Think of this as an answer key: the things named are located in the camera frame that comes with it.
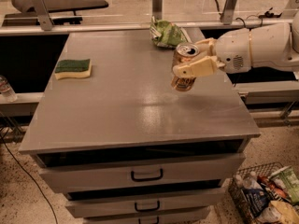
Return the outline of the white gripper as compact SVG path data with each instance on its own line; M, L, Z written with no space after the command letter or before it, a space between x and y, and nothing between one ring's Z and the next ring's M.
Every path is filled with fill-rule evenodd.
M175 65L173 73L179 78L211 76L218 69L228 74L245 73L251 69L249 54L249 29L233 30L215 38L207 38L195 43L205 56L196 61Z

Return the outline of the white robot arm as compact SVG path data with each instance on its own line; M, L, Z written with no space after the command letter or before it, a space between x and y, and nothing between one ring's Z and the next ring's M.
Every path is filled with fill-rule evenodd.
M247 73L253 68L279 71L299 69L299 16L292 23L229 31L219 38L181 43L177 53L183 59L173 66L179 78L205 77L221 70L227 74Z

